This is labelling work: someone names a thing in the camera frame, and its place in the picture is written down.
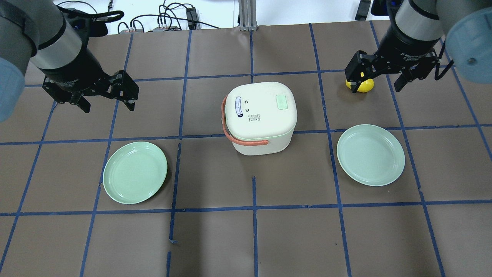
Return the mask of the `green plate near right arm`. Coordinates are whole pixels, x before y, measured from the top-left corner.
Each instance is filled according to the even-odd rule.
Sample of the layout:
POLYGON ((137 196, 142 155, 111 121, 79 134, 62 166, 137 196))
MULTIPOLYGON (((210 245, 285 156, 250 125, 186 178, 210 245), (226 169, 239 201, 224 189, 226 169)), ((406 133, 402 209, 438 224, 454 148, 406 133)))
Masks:
POLYGON ((346 175, 371 187, 393 183, 406 164, 403 147, 396 137, 370 124, 355 125, 341 134, 337 158, 346 175))

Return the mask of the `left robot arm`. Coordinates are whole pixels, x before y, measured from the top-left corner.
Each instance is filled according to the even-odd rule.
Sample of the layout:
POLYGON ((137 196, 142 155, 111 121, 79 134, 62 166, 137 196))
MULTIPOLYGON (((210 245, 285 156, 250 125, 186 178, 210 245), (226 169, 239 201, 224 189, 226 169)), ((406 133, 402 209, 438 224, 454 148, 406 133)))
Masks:
POLYGON ((124 70, 107 74, 66 18, 113 22, 123 11, 88 14, 58 7, 50 0, 1 1, 1 121, 13 113, 32 63, 45 75, 43 89, 57 103, 90 112, 87 96, 121 101, 133 111, 139 86, 124 70))

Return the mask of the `green plate near left arm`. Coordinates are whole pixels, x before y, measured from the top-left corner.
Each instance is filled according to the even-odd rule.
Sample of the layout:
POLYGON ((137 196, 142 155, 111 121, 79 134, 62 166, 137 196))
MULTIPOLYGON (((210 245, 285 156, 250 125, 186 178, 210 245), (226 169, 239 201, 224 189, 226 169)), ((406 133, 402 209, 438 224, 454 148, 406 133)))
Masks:
POLYGON ((162 187, 168 172, 164 152, 149 142, 132 142, 107 161, 102 184, 117 203, 133 205, 150 199, 162 187))

